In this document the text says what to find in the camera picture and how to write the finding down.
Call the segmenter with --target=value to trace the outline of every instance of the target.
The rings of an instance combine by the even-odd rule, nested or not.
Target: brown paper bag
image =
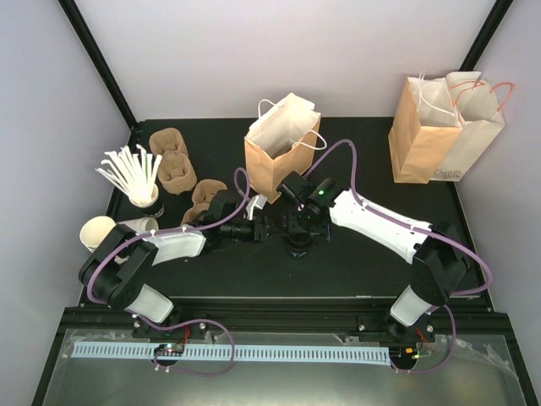
[[[250,185],[270,203],[280,197],[276,188],[291,171],[303,174],[312,165],[314,150],[326,148],[318,134],[320,114],[314,107],[312,102],[290,93],[260,115],[244,137]],[[318,137],[324,141],[322,148],[315,147]]]
[[[407,78],[389,133],[395,182],[430,181],[460,134],[458,117],[445,79]]]

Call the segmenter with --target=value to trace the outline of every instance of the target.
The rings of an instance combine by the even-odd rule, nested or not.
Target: paper cup
[[[143,205],[140,205],[138,203],[135,203],[131,198],[129,199],[129,202],[138,207],[145,217],[154,217],[158,218],[161,217],[163,214],[164,208],[163,208],[163,202],[160,199],[158,187],[154,185],[154,189],[152,190],[152,200],[148,203],[145,203]]]
[[[158,221],[153,217],[136,218],[135,220],[127,220],[126,222],[120,222],[119,224],[124,224],[139,233],[160,229],[158,227]]]
[[[115,225],[115,221],[110,217],[94,217],[81,228],[79,239],[90,252],[94,252]]]

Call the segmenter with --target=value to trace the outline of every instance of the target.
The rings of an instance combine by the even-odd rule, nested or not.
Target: black paper cup
[[[154,189],[152,190],[152,200],[149,203],[139,205],[134,203],[134,201],[131,199],[129,199],[129,202],[135,207],[138,207],[143,212],[145,217],[158,218],[161,217],[164,212],[163,201],[161,201],[158,187],[156,185],[154,185]]]

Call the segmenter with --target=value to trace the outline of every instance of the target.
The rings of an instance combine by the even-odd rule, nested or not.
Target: cup with straws
[[[139,154],[132,154],[127,146],[120,152],[105,152],[110,159],[104,159],[101,165],[108,165],[111,169],[98,168],[96,171],[119,188],[146,217],[158,218],[164,211],[156,186],[161,155],[152,162],[152,154],[147,154],[141,145],[137,148]]]

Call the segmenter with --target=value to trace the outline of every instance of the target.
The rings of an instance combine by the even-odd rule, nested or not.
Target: cable
[[[406,373],[406,374],[416,374],[416,375],[422,375],[422,374],[428,374],[430,372],[436,372],[437,370],[443,368],[450,360],[451,360],[451,357],[453,356],[453,354],[455,353],[455,343],[456,343],[456,323],[455,323],[455,316],[453,315],[453,312],[451,311],[451,309],[449,308],[449,306],[447,306],[447,304],[444,304],[442,306],[443,309],[447,310],[447,313],[449,313],[449,317],[451,318],[451,330],[452,330],[452,340],[451,340],[451,348],[449,349],[449,353],[447,354],[447,356],[445,357],[445,359],[443,361],[441,361],[439,364],[437,364],[436,366],[433,366],[431,368],[428,368],[427,370],[401,370],[400,368],[398,368],[394,362],[392,362],[391,360],[391,367],[396,371],[396,372],[402,372],[402,373]]]
[[[428,345],[430,349],[434,349],[434,347],[432,347],[432,344],[429,343],[429,340],[427,340],[424,334],[416,327],[415,327],[415,332],[417,333],[418,336],[421,337],[421,340],[423,341],[423,343],[426,343],[426,345]]]
[[[164,327],[164,326],[158,326],[157,324],[154,324],[152,321],[150,321],[149,319],[147,319],[146,317],[144,317],[142,315],[140,315],[139,318],[142,321],[144,321],[146,324],[151,326],[152,328],[154,328],[154,329],[156,329],[158,331],[161,331],[161,332],[166,332],[166,331],[169,331],[169,330],[176,330],[178,328],[182,328],[182,327],[185,327],[185,326],[189,326],[190,324],[196,324],[196,323],[211,324],[213,326],[220,327],[223,330],[223,332],[226,333],[227,338],[229,338],[229,341],[231,343],[231,357],[227,361],[227,365],[224,366],[221,370],[218,370],[216,372],[198,372],[197,370],[187,370],[185,368],[178,368],[178,367],[173,367],[173,366],[166,367],[166,366],[163,366],[163,365],[159,365],[157,358],[158,358],[158,355],[160,355],[161,353],[157,353],[154,356],[154,359],[152,360],[152,362],[154,363],[156,368],[162,368],[163,370],[174,370],[175,372],[182,372],[184,374],[189,374],[189,375],[194,375],[194,376],[203,376],[203,377],[206,377],[206,378],[211,378],[213,376],[223,375],[233,367],[234,360],[235,360],[235,340],[233,340],[233,337],[232,337],[231,333],[229,332],[229,330],[227,330],[226,327],[223,326],[221,323],[219,323],[217,321],[209,320],[209,319],[193,319],[193,320],[189,320],[189,321],[184,321],[182,323],[178,323],[178,324],[176,324],[174,326]]]
[[[188,326],[184,326],[184,341],[183,341],[183,345],[186,345],[186,343],[188,343],[188,338],[189,338],[189,328]]]
[[[379,216],[379,217],[382,217],[384,218],[385,220],[388,220],[398,226],[401,226],[401,227],[404,227],[404,228],[407,228],[409,229],[411,226],[410,224],[406,223],[406,222],[401,222],[400,220],[397,220],[375,208],[373,208],[370,204],[366,204],[366,200],[365,199],[361,199],[359,196],[358,196],[358,193],[357,193],[357,190],[355,188],[355,178],[356,178],[356,174],[357,174],[357,148],[355,147],[355,144],[353,144],[353,141],[351,140],[348,140],[348,139],[344,139],[344,140],[340,140],[338,142],[336,142],[335,144],[333,144],[321,157],[320,159],[318,159],[314,165],[312,165],[312,167],[306,172],[306,174],[304,175],[305,177],[308,177],[322,162],[325,158],[327,158],[327,156],[333,152],[339,145],[342,145],[342,144],[348,144],[349,147],[351,148],[352,150],[352,174],[351,174],[351,190],[352,190],[352,193],[353,193],[353,198],[355,199],[355,201],[360,205],[360,206],[364,206],[364,208],[368,211],[370,211],[371,213],[374,213],[376,216]],[[421,233],[421,234],[424,234],[424,235],[427,235],[433,239],[438,239],[439,241],[441,242],[444,242],[446,244],[449,244],[451,245],[452,247],[456,248],[457,250],[460,250],[462,251],[464,254],[470,256],[471,258],[473,258],[480,266],[481,268],[483,269],[484,273],[485,273],[485,283],[483,283],[481,286],[479,286],[478,288],[473,288],[473,289],[467,289],[467,290],[459,290],[459,291],[456,291],[454,292],[453,294],[455,295],[458,295],[458,296],[463,296],[463,295],[468,295],[468,294],[478,294],[480,292],[483,292],[484,290],[486,290],[490,284],[492,283],[492,271],[489,269],[489,266],[486,264],[486,262],[484,262],[481,257],[479,257],[476,253],[474,253],[473,251],[471,251],[469,248],[465,247],[464,245],[460,244],[460,243],[457,243],[456,241],[452,240],[452,239],[449,239],[447,238],[446,236],[443,236],[443,235],[440,235],[440,234],[437,234],[437,233],[433,233],[431,231],[427,231],[427,230],[424,230],[422,228],[413,228],[413,230],[415,233]]]
[[[228,222],[229,220],[234,218],[243,209],[243,207],[246,205],[246,203],[249,200],[250,179],[249,179],[249,176],[248,176],[248,173],[246,172],[246,170],[243,167],[238,167],[235,170],[235,173],[233,175],[235,184],[238,184],[237,183],[237,176],[238,176],[239,172],[242,172],[243,175],[246,177],[246,184],[247,184],[246,193],[243,196],[243,201],[241,202],[241,204],[235,209],[235,211],[233,213],[231,213],[229,216],[221,219],[220,221],[213,222],[212,224],[207,224],[207,225],[204,225],[204,226],[190,228],[189,229],[190,232],[192,232],[192,231],[203,231],[203,230],[208,230],[209,228],[218,227],[218,226],[222,225],[224,222]],[[171,233],[183,233],[183,226],[176,227],[176,228],[169,228],[169,229],[166,229],[166,230],[156,231],[154,233],[154,235],[159,236],[159,235],[171,234]],[[133,244],[136,241],[139,241],[140,239],[146,239],[146,238],[149,238],[149,237],[152,237],[152,236],[153,236],[152,233],[142,233],[142,234],[136,235],[135,237],[124,241],[117,248],[115,248],[113,251],[111,251],[111,253],[108,256],[105,257],[105,259],[100,263],[100,265],[98,265],[98,267],[96,268],[96,270],[94,271],[94,273],[90,277],[90,280],[88,281],[88,285],[86,287],[86,296],[88,297],[88,299],[91,302],[101,303],[101,304],[105,303],[105,302],[97,299],[96,297],[94,297],[94,294],[92,293],[92,289],[94,287],[94,282],[96,281],[96,279],[100,275],[100,272],[103,270],[103,268],[110,261],[112,261],[120,251],[124,250],[126,247],[130,246],[131,244]]]

